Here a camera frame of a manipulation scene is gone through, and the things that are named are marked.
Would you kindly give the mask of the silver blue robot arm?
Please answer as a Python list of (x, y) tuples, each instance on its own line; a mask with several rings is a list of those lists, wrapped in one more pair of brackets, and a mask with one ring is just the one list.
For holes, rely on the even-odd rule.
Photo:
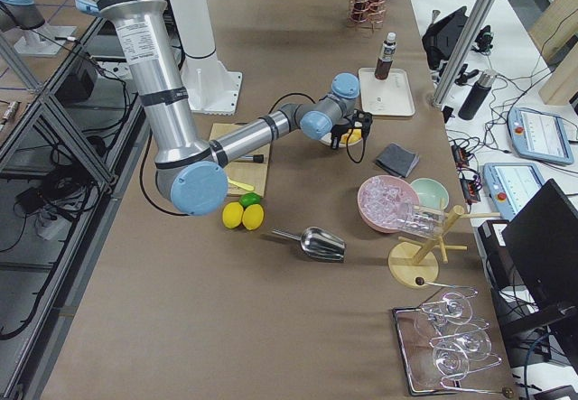
[(352, 116), (359, 80), (337, 75), (312, 105), (288, 104), (216, 140), (199, 138), (189, 95), (231, 98), (232, 73), (215, 56), (207, 0), (76, 0), (110, 21), (154, 140), (158, 191), (185, 215), (205, 215), (228, 194), (225, 166), (293, 130), (319, 140)]

